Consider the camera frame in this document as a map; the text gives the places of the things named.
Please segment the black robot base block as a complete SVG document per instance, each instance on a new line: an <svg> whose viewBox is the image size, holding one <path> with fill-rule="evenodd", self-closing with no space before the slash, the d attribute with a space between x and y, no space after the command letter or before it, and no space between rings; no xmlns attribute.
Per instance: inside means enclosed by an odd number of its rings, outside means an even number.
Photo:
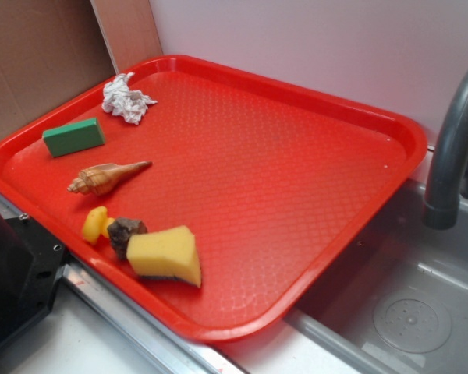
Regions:
<svg viewBox="0 0 468 374"><path fill-rule="evenodd" d="M66 255L32 217L0 214L0 350L51 312Z"/></svg>

